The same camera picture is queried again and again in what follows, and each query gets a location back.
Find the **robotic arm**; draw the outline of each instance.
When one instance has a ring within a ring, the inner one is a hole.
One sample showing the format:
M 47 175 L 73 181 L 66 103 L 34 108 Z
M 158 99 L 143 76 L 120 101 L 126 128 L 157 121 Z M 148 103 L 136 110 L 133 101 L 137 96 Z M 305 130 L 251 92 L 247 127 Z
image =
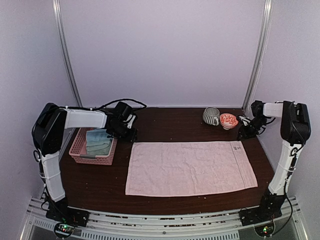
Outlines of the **robotic arm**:
M 39 163 L 40 177 L 45 185 L 46 201 L 49 203 L 47 218 L 72 226 L 85 227 L 89 216 L 87 211 L 68 207 L 59 167 L 64 130 L 106 129 L 113 138 L 134 142 L 137 139 L 137 130 L 132 124 L 136 119 L 134 110 L 121 101 L 111 110 L 59 107 L 53 103 L 48 103 L 44 107 L 33 126 L 32 137 L 36 148 L 34 156 Z
M 263 103 L 255 101 L 251 105 L 253 120 L 238 116 L 242 123 L 238 139 L 253 138 L 261 134 L 271 118 L 281 118 L 282 151 L 274 177 L 261 198 L 259 207 L 240 211 L 242 225 L 257 224 L 280 217 L 281 206 L 287 198 L 287 191 L 296 169 L 301 150 L 311 134 L 307 106 L 293 101 Z

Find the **pink plastic basket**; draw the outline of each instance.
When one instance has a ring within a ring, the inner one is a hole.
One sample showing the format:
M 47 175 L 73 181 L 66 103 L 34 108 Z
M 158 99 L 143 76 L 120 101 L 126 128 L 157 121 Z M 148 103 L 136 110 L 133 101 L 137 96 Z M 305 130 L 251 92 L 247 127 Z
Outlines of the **pink plastic basket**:
M 117 139 L 112 139 L 108 155 L 88 155 L 86 150 L 86 133 L 92 129 L 93 128 L 88 127 L 80 128 L 70 148 L 70 156 L 73 157 L 78 164 L 111 165 L 114 159 Z

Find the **small bowl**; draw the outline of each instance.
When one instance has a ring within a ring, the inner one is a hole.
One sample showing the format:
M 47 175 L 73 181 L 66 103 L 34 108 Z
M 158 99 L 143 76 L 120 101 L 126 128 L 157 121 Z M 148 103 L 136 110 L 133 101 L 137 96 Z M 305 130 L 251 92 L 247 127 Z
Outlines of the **small bowl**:
M 238 120 L 235 115 L 223 113 L 220 115 L 220 123 L 225 130 L 233 129 L 238 125 Z

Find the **vertical metal post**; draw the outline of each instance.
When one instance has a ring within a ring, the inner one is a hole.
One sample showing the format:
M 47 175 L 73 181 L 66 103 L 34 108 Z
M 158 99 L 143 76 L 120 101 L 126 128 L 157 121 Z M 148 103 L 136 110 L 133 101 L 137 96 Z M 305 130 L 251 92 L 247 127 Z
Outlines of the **vertical metal post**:
M 246 91 L 246 95 L 242 105 L 242 109 L 244 111 L 247 110 L 247 107 L 250 104 L 250 100 L 251 100 L 250 98 L 252 97 L 252 94 L 254 94 L 254 89 L 257 84 L 257 80 L 259 78 L 261 61 L 267 46 L 266 42 L 268 39 L 268 32 L 269 32 L 270 21 L 271 21 L 271 11 L 272 11 L 272 0 L 265 0 L 258 47 L 256 50 L 250 82 L 249 82 L 248 89 Z
M 69 53 L 68 53 L 65 31 L 64 31 L 64 26 L 63 26 L 62 16 L 61 16 L 60 0 L 52 0 L 52 4 L 53 4 L 54 17 L 55 17 L 56 25 L 58 28 L 59 37 L 60 37 L 60 43 L 61 43 L 61 47 L 62 47 L 62 53 L 63 53 L 63 59 L 64 59 L 65 68 L 66 68 L 66 73 L 68 75 L 69 82 L 70 82 L 71 89 L 73 92 L 73 96 L 76 100 L 76 103 L 79 107 L 83 107 L 82 102 L 81 102 L 81 98 L 79 95 L 79 91 L 77 88 L 77 84 L 75 81 L 74 72 L 72 70 Z

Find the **dark wooden tabletop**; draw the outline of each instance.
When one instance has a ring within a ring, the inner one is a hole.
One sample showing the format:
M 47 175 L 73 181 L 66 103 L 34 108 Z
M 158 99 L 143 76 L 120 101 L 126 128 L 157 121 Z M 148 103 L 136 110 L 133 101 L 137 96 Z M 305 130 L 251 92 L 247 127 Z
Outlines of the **dark wooden tabletop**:
M 238 127 L 224 130 L 221 125 L 203 122 L 203 108 L 146 108 L 137 111 L 138 142 L 235 141 Z M 220 113 L 241 115 L 241 109 L 222 108 Z M 173 215 L 220 212 L 259 205 L 274 172 L 257 138 L 244 140 L 258 187 L 236 192 L 188 197 L 126 196 L 125 188 L 132 143 L 118 141 L 110 166 L 77 164 L 69 149 L 60 162 L 61 176 L 72 207 L 143 215 Z

